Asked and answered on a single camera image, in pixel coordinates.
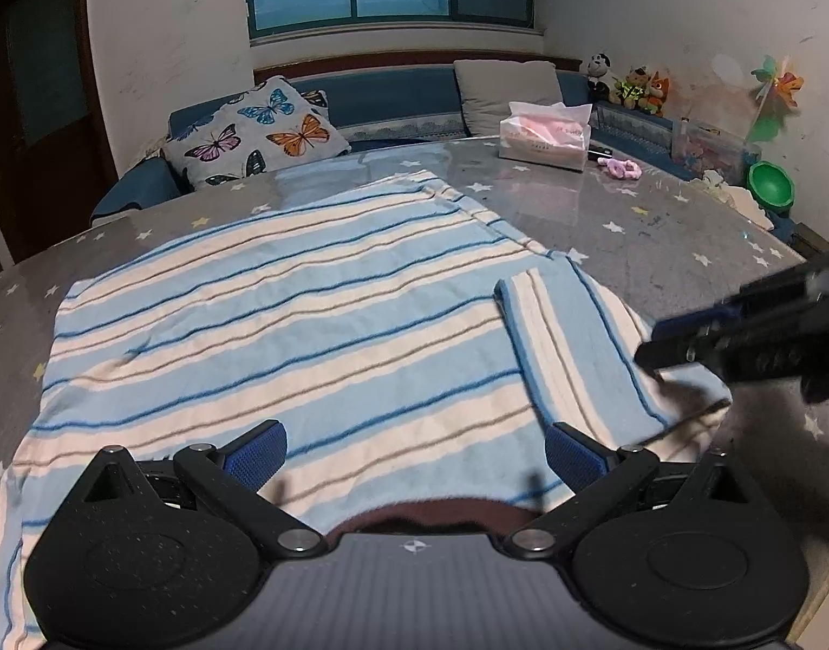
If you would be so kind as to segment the blue white striped sweater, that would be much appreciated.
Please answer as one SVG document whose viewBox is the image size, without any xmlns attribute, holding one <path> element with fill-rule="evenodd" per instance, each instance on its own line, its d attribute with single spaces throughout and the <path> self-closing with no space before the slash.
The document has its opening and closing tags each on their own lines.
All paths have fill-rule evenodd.
<svg viewBox="0 0 829 650">
<path fill-rule="evenodd" d="M 610 289 L 432 173 L 188 235 L 125 222 L 0 276 L 0 648 L 41 634 L 22 572 L 102 446 L 164 458 L 282 423 L 266 495 L 319 530 L 396 503 L 558 503 L 542 428 L 689 459 L 728 404 L 637 370 Z"/>
</svg>

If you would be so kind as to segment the crumpled yellow cloth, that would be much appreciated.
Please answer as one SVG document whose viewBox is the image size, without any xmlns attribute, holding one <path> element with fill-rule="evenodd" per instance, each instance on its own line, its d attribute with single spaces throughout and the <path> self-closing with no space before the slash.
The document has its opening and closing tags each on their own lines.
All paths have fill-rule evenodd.
<svg viewBox="0 0 829 650">
<path fill-rule="evenodd" d="M 746 220 L 762 230 L 773 230 L 774 223 L 752 194 L 742 186 L 730 185 L 717 170 L 705 170 L 701 179 L 702 189 L 715 200 L 736 210 Z"/>
</svg>

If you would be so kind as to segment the green plastic bowl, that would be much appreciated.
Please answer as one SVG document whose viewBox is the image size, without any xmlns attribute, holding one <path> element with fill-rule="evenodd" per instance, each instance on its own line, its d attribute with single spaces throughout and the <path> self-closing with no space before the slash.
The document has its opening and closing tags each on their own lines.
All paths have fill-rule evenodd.
<svg viewBox="0 0 829 650">
<path fill-rule="evenodd" d="M 794 204 L 794 183 L 783 167 L 758 161 L 749 167 L 748 190 L 764 209 L 786 213 Z"/>
</svg>

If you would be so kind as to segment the pink hair scrunchie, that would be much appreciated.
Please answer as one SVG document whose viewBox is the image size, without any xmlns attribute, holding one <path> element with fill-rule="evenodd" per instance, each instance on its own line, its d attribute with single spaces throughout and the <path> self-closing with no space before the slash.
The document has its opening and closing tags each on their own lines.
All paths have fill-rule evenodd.
<svg viewBox="0 0 829 650">
<path fill-rule="evenodd" d="M 636 161 L 616 159 L 616 157 L 599 157 L 598 166 L 608 176 L 617 180 L 639 180 L 643 170 Z"/>
</svg>

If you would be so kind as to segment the clear plastic storage box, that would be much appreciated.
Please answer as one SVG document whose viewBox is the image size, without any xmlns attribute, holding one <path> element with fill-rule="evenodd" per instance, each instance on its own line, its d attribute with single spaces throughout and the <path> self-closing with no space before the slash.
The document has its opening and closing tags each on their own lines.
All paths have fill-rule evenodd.
<svg viewBox="0 0 829 650">
<path fill-rule="evenodd" d="M 714 170 L 728 184 L 743 185 L 749 169 L 762 160 L 762 151 L 740 136 L 682 118 L 673 125 L 671 159 L 693 176 L 702 178 Z"/>
</svg>

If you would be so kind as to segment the black remote control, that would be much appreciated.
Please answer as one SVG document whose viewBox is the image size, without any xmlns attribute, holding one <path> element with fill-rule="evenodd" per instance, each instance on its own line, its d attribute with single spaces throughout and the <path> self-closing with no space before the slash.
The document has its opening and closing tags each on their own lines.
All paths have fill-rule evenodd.
<svg viewBox="0 0 829 650">
<path fill-rule="evenodd" d="M 611 159 L 614 155 L 610 148 L 598 144 L 590 144 L 588 154 L 590 160 Z"/>
</svg>

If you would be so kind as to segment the pink tissue pack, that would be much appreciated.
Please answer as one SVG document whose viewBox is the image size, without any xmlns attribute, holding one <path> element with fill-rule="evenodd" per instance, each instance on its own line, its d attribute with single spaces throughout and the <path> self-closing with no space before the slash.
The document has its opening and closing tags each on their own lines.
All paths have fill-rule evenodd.
<svg viewBox="0 0 829 650">
<path fill-rule="evenodd" d="M 581 172 L 589 157 L 590 104 L 566 106 L 510 101 L 510 115 L 499 124 L 503 159 Z"/>
</svg>

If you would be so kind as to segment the colourful pinwheel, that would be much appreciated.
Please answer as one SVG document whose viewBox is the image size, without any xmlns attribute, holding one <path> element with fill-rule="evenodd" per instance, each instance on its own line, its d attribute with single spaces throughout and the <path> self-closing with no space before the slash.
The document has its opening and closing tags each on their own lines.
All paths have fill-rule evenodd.
<svg viewBox="0 0 829 650">
<path fill-rule="evenodd" d="M 796 94 L 804 88 L 805 79 L 794 72 L 787 57 L 777 60 L 769 54 L 752 70 L 752 76 L 758 82 L 756 110 L 746 141 L 774 141 L 786 129 L 786 120 L 799 113 Z"/>
</svg>

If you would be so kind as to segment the orange fox plush toy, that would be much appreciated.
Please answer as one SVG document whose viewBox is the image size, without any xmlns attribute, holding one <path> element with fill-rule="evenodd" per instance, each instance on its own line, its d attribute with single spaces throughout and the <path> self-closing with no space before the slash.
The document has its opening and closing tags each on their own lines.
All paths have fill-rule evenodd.
<svg viewBox="0 0 829 650">
<path fill-rule="evenodd" d="M 652 78 L 649 79 L 648 85 L 646 85 L 645 93 L 637 100 L 637 109 L 643 113 L 651 114 L 651 116 L 662 118 L 668 94 L 670 94 L 670 78 L 655 72 Z"/>
</svg>

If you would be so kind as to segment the yellow green plush toy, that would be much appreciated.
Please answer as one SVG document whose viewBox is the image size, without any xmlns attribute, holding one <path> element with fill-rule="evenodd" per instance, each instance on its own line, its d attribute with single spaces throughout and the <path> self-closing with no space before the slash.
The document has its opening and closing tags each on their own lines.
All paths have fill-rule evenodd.
<svg viewBox="0 0 829 650">
<path fill-rule="evenodd" d="M 610 92 L 610 101 L 624 109 L 636 109 L 637 103 L 643 99 L 648 88 L 651 75 L 645 66 L 633 68 L 624 78 L 614 79 Z"/>
</svg>

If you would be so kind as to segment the panda plush toy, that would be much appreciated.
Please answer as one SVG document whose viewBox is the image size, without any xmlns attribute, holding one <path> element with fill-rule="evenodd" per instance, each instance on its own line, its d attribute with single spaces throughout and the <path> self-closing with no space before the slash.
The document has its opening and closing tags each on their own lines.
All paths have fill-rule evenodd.
<svg viewBox="0 0 829 650">
<path fill-rule="evenodd" d="M 595 53 L 583 66 L 582 74 L 586 78 L 588 101 L 590 104 L 623 103 L 620 91 L 620 79 L 611 72 L 611 59 L 606 53 Z"/>
</svg>

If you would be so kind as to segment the beige cushion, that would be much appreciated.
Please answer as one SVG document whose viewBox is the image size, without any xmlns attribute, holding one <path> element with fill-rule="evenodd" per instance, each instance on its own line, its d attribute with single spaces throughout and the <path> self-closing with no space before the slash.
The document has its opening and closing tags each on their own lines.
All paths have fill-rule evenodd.
<svg viewBox="0 0 829 650">
<path fill-rule="evenodd" d="M 455 60 L 464 125 L 473 137 L 494 137 L 510 115 L 511 101 L 550 106 L 563 99 L 558 70 L 551 62 Z"/>
</svg>

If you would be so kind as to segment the blue sofa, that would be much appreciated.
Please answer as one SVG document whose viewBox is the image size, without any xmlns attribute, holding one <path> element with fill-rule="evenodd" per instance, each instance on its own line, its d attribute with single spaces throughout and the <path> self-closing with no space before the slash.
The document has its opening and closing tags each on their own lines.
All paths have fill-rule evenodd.
<svg viewBox="0 0 829 650">
<path fill-rule="evenodd" d="M 347 70 L 295 79 L 292 86 L 348 139 L 354 151 L 442 141 L 467 134 L 463 101 L 451 64 L 415 64 Z M 702 159 L 686 166 L 678 152 L 680 132 L 670 119 L 598 101 L 593 139 L 633 155 L 682 180 L 699 178 Z M 138 161 L 91 214 L 100 223 L 129 210 L 145 210 L 191 191 L 171 163 Z"/>
</svg>

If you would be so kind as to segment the butterfly print pillow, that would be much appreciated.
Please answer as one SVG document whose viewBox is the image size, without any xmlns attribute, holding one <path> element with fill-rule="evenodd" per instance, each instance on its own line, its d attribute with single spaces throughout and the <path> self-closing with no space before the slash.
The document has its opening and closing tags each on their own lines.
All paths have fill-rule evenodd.
<svg viewBox="0 0 829 650">
<path fill-rule="evenodd" d="M 275 76 L 169 136 L 162 157 L 199 190 L 348 151 L 323 100 Z"/>
</svg>

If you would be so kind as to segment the dark wooden door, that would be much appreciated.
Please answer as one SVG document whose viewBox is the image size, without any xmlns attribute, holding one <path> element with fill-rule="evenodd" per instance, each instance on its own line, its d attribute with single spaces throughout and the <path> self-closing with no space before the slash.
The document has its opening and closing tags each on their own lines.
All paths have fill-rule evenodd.
<svg viewBox="0 0 829 650">
<path fill-rule="evenodd" d="M 116 180 L 87 0 L 0 0 L 0 233 L 12 260 L 88 228 Z"/>
</svg>

